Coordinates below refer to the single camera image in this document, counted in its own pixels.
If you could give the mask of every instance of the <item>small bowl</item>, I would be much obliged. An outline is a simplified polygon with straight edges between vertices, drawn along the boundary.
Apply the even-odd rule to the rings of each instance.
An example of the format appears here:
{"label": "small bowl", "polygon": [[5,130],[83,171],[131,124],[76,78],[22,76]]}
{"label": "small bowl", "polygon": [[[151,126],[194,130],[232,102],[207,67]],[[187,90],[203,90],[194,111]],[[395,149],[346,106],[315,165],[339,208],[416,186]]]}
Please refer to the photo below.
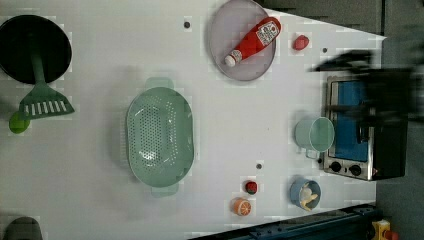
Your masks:
{"label": "small bowl", "polygon": [[294,205],[307,211],[307,209],[302,207],[302,205],[300,204],[300,194],[303,186],[305,186],[306,184],[308,184],[308,187],[312,190],[312,194],[318,195],[316,199],[306,204],[306,206],[311,210],[314,209],[318,205],[319,200],[321,198],[321,188],[319,187],[318,183],[313,180],[307,180],[303,178],[296,180],[290,188],[290,199]]}

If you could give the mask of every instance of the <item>white bottle cap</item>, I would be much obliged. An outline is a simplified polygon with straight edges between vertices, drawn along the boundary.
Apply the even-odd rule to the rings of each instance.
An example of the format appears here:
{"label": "white bottle cap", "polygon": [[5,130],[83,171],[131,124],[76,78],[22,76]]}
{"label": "white bottle cap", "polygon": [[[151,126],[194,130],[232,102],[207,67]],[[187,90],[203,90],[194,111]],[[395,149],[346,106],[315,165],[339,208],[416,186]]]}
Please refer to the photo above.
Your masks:
{"label": "white bottle cap", "polygon": [[236,65],[236,61],[234,60],[233,57],[231,57],[230,55],[228,55],[225,58],[225,64],[227,64],[227,66],[229,66],[229,67],[234,67]]}

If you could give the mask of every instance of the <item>white table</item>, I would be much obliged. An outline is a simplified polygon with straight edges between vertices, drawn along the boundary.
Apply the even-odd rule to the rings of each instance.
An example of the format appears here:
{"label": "white table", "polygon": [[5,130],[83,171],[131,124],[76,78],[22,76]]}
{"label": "white table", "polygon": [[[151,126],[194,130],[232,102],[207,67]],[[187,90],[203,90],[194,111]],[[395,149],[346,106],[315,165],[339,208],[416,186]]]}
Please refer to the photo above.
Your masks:
{"label": "white table", "polygon": [[[186,239],[375,201],[374,182],[324,173],[292,133],[305,114],[320,114],[324,98],[328,74],[306,69],[349,48],[379,50],[383,38],[270,11],[284,28],[274,63],[260,79],[237,82],[216,69],[206,44],[224,2],[0,1],[2,22],[37,14],[64,26],[72,68],[52,86],[76,108],[13,135],[8,118],[32,87],[0,73],[1,231],[26,215],[40,222],[45,239]],[[295,32],[311,39],[301,54],[289,48]],[[126,110],[152,76],[170,77],[194,116],[193,167],[165,198],[134,179],[125,153]],[[321,185],[313,212],[288,199],[297,175]],[[249,197],[252,213],[239,217],[229,203],[246,196],[246,179],[256,179],[260,192]]]}

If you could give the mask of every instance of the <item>spatula handle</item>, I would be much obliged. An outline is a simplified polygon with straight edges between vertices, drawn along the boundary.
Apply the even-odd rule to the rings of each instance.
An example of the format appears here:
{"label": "spatula handle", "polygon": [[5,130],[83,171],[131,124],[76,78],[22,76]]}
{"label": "spatula handle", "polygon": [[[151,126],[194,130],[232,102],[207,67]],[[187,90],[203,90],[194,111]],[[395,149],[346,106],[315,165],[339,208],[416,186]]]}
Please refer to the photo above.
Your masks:
{"label": "spatula handle", "polygon": [[28,36],[28,47],[31,54],[32,71],[34,72],[35,83],[45,84],[43,61],[40,56],[40,48],[34,36]]}

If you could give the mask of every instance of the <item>toaster oven knob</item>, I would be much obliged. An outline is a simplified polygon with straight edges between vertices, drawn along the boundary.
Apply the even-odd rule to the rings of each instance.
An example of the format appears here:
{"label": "toaster oven knob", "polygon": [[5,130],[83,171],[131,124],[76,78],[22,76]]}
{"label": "toaster oven knob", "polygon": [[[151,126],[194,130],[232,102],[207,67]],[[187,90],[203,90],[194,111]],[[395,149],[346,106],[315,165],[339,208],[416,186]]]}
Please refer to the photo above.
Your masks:
{"label": "toaster oven knob", "polygon": [[334,172],[340,172],[340,170],[342,169],[342,165],[339,162],[333,162],[330,165],[331,170],[333,170]]}
{"label": "toaster oven knob", "polygon": [[352,167],[349,168],[349,171],[353,174],[353,176],[359,176],[361,175],[361,167],[358,165],[353,165]]}

